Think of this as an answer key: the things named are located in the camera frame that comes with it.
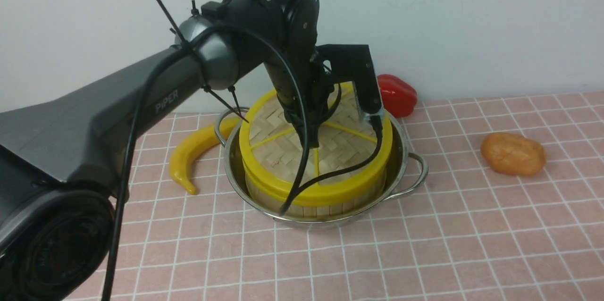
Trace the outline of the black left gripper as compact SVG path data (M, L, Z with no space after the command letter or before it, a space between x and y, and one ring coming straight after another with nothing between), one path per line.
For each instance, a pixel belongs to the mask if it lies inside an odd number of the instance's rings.
M296 55L285 56L294 71L296 80L289 75L281 59L272 54L264 60L279 103L284 109L285 120L295 129L302 148L319 146L319 129L335 113L339 105L342 89L340 85L332 87L319 86L319 76L327 75L329 70L317 61L317 54L304 59ZM305 99L305 110L309 122L309 142L305 144L304 121L299 103L299 93Z

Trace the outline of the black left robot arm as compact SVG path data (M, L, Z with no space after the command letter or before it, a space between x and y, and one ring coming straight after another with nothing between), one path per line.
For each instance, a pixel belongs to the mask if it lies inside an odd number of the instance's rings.
M175 42L61 98L1 114L1 299L60 301L109 256L112 286L136 140L197 90L264 64L306 159L328 112L319 0L210 1Z

